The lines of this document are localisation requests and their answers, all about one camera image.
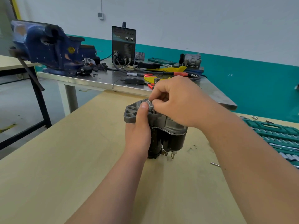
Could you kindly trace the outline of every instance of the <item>ventilation grille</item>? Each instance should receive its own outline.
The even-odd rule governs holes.
[[[132,56],[132,45],[125,44],[123,49],[123,56],[126,58],[131,58]]]

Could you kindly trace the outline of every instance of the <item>floor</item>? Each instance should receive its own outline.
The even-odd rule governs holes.
[[[17,80],[16,76],[0,77],[0,83]],[[64,111],[62,101],[56,81],[49,79],[40,79],[45,88],[43,96],[48,109],[52,125],[63,119]],[[101,91],[86,90],[76,87],[78,105],[84,105],[86,102],[100,94]],[[7,128],[16,124],[9,130],[0,133],[0,142],[25,130],[26,128],[43,120],[30,80],[13,82],[0,85],[0,129]],[[27,135],[12,145],[0,151],[0,159],[4,158],[23,144],[33,139],[46,128]]]

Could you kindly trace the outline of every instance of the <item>black electric motor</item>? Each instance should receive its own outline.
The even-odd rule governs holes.
[[[157,158],[160,154],[167,155],[171,152],[174,155],[183,147],[188,127],[174,122],[171,118],[157,113],[148,99],[138,101],[126,107],[123,115],[126,123],[135,123],[136,114],[142,102],[149,104],[148,121],[151,128],[151,144],[148,151],[148,158]]]

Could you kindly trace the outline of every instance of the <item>teal wall stripe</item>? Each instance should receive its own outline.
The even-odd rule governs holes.
[[[100,58],[111,54],[111,40],[85,37]],[[136,44],[145,58],[178,61],[188,51]],[[236,112],[299,123],[299,67],[201,53],[204,74],[232,99]]]

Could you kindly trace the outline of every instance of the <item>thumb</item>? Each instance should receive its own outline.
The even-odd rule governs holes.
[[[142,102],[136,115],[136,125],[143,126],[148,125],[147,114],[149,111],[149,105],[147,102]]]
[[[155,109],[156,112],[159,112],[159,113],[167,116],[167,113],[168,113],[168,111],[167,111],[168,110],[167,109],[168,102],[169,101],[164,102],[164,101],[162,101],[160,99],[155,99],[155,100],[152,101],[152,104],[153,104],[154,109]]]

